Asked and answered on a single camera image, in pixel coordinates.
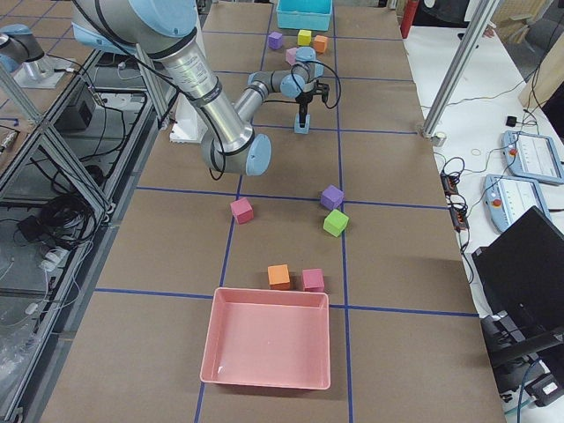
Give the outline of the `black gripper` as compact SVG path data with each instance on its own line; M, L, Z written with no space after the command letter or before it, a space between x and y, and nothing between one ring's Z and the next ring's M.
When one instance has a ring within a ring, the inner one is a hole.
M295 101L299 105L299 115L298 124L300 128L305 128L308 121L308 105L313 101L315 97L315 89L302 91L296 98Z

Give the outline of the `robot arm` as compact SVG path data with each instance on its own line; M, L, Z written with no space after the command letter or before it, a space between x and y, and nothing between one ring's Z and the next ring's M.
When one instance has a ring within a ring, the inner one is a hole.
M141 48L161 63L169 83L196 110L207 131L201 144L208 168L220 173L263 174L271 162L271 141L250 119L272 93L298 99L310 94L323 71L315 51L299 48L289 70L259 71L236 102L223 91L197 45L197 7L193 1L76 1L76 39L101 51L133 55Z
M23 63L34 63L45 56L31 29L24 24L1 28L1 64L13 73Z

